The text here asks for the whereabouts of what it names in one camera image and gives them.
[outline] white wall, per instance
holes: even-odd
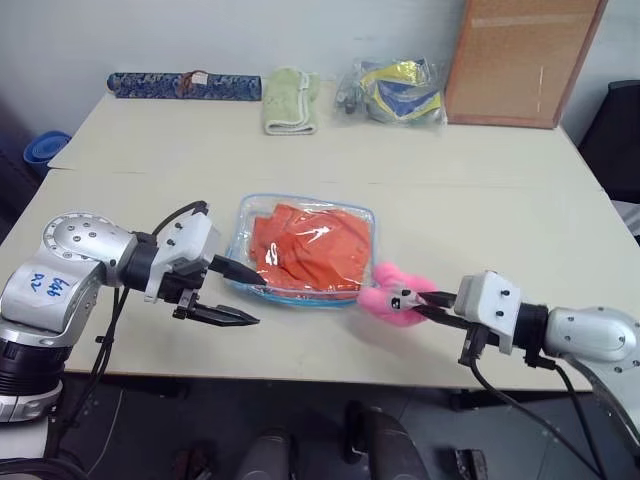
[[[75,132],[114,71],[325,78],[362,56],[449,61],[464,0],[0,0],[0,103]],[[609,0],[563,124],[579,140],[611,80],[640,77],[640,0]]]

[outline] pink plush toy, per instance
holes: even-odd
[[[420,303],[416,292],[434,292],[436,285],[426,278],[402,272],[392,263],[381,263],[373,269],[378,287],[364,287],[358,296],[358,305],[385,322],[408,327],[427,320],[411,310]],[[410,298],[402,297],[411,290]]]

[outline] gray floor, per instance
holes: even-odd
[[[64,447],[91,466],[104,444],[120,389],[100,386],[81,426]],[[294,433],[301,444],[304,480],[368,478],[365,463],[339,458],[345,404],[358,399],[401,420],[433,479],[458,478],[439,459],[448,447],[478,448],[492,480],[568,479],[594,476],[543,429],[511,408],[453,412],[447,392],[434,389],[267,381],[198,380],[187,398],[162,398],[125,390],[115,430],[92,479],[171,479],[176,452],[194,444],[211,452],[216,479],[231,478],[251,439],[270,426]],[[638,478],[633,459],[591,396],[583,397],[610,479]],[[529,404],[573,439],[588,456],[566,399]]]

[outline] blue bin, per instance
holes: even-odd
[[[24,149],[24,161],[44,178],[49,171],[49,161],[69,143],[69,140],[70,135],[58,130],[43,133]]]

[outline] plastic container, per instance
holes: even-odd
[[[372,285],[375,217],[367,208],[280,194],[245,197],[227,256],[250,265],[266,286],[235,288],[306,307],[355,302]]]
[[[69,140],[70,135],[57,130],[43,133],[24,149],[24,161],[44,178],[49,171],[49,161],[69,143]]]

